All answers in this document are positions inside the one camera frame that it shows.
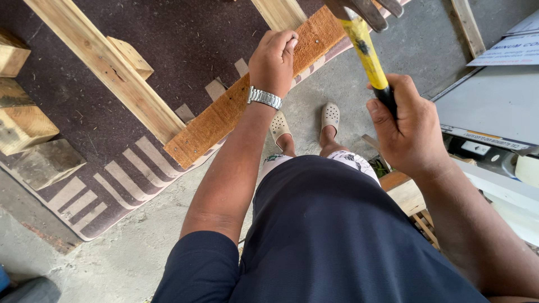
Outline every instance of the right hand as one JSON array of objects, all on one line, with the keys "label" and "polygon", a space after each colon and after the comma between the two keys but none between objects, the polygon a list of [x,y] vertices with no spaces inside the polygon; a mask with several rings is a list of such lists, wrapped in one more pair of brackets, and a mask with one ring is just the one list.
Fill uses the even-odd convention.
[{"label": "right hand", "polygon": [[367,102],[382,155],[412,178],[437,178],[453,168],[441,137],[434,103],[422,98],[409,75],[387,74],[397,103],[397,120],[378,99]]}]

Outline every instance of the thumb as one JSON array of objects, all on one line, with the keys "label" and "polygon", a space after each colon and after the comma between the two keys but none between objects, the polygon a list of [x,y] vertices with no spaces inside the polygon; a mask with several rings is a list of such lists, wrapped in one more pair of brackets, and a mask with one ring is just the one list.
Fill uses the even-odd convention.
[{"label": "thumb", "polygon": [[296,44],[298,44],[297,39],[290,39],[285,45],[285,49],[282,51],[282,60],[285,62],[285,64],[290,64],[292,66],[292,63],[294,62],[294,47],[296,47]]},{"label": "thumb", "polygon": [[397,131],[397,125],[389,109],[378,99],[370,99],[367,102],[367,109],[371,115],[380,143],[389,141]]}]

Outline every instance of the wristwatch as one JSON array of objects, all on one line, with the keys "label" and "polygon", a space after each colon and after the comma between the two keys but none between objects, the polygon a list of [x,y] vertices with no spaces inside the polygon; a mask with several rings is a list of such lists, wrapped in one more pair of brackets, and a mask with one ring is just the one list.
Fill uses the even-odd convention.
[{"label": "wristwatch", "polygon": [[275,108],[276,110],[279,110],[279,108],[282,106],[281,98],[274,94],[256,89],[254,86],[249,87],[249,92],[247,94],[247,104],[251,104],[252,101],[264,103]]}]

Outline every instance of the patterned shorts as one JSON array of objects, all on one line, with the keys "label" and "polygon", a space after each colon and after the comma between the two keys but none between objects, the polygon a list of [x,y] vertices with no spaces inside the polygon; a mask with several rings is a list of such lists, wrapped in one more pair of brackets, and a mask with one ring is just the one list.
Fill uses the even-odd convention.
[{"label": "patterned shorts", "polygon": [[[262,180],[272,169],[290,159],[293,159],[293,157],[282,154],[274,154],[266,158],[266,160],[264,160],[264,165],[262,166],[262,172],[260,173],[260,180]],[[376,177],[376,173],[372,169],[372,166],[362,156],[356,155],[350,151],[338,150],[331,153],[328,156],[328,159],[339,161],[352,168],[355,168],[362,173],[367,174],[369,177],[376,180],[378,184],[380,184],[378,177]]]}]

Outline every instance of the dark blue t-shirt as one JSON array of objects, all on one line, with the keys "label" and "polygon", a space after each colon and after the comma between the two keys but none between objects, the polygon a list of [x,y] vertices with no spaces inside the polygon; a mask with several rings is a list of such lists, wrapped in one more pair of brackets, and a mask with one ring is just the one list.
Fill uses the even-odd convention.
[{"label": "dark blue t-shirt", "polygon": [[341,162],[277,166],[253,210],[239,265],[223,234],[190,233],[152,302],[488,302],[371,177]]}]

